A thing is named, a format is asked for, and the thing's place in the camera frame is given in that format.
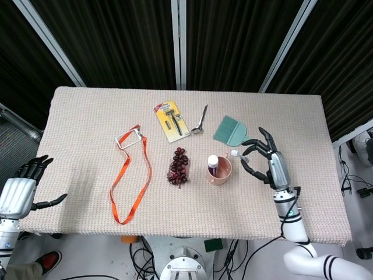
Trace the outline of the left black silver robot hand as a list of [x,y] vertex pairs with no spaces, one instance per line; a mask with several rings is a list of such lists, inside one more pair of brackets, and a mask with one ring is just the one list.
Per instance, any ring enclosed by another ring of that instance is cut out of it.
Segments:
[[31,211],[54,207],[67,197],[62,194],[52,201],[34,202],[39,182],[53,160],[48,155],[35,157],[20,166],[14,175],[7,179],[1,192],[2,219],[21,220]]

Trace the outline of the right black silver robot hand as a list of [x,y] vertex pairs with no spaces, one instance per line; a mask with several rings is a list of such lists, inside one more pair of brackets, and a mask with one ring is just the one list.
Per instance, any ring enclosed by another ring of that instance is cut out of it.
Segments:
[[262,127],[259,127],[258,129],[264,136],[266,143],[263,143],[259,139],[247,140],[242,143],[243,146],[248,146],[242,155],[247,156],[251,152],[259,152],[260,155],[268,160],[269,169],[266,174],[263,174],[251,168],[244,159],[240,160],[241,165],[247,173],[262,181],[264,184],[270,185],[273,190],[286,190],[290,185],[290,175],[284,156],[277,150],[272,135]]

